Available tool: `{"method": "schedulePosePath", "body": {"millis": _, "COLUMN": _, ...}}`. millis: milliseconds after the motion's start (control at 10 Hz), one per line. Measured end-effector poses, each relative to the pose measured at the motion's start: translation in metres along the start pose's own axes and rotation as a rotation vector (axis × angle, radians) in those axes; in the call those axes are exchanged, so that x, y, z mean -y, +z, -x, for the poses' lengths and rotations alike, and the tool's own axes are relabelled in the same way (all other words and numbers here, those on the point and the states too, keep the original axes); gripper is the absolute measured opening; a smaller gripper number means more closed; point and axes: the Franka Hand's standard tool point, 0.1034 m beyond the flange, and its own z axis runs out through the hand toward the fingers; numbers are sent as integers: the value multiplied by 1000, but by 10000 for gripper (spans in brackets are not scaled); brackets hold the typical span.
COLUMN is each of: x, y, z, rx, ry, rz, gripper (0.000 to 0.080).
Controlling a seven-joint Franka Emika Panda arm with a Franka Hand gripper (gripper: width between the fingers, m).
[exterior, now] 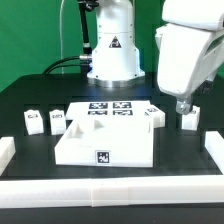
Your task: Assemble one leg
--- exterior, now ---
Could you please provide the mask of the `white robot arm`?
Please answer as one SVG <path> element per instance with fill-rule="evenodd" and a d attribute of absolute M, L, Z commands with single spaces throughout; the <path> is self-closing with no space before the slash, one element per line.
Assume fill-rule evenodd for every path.
<path fill-rule="evenodd" d="M 80 11 L 94 11 L 97 46 L 88 81 L 105 87 L 127 86 L 145 76 L 134 43 L 130 0 L 78 0 Z M 159 89 L 177 99 L 176 111 L 192 111 L 192 94 L 208 88 L 224 64 L 224 0 L 165 0 L 165 25 L 156 29 Z"/>

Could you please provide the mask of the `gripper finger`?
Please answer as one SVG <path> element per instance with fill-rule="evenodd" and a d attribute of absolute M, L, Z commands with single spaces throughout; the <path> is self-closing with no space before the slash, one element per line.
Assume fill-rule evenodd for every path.
<path fill-rule="evenodd" d="M 176 112 L 182 115 L 188 115 L 193 109 L 192 98 L 178 99 L 176 103 Z"/>

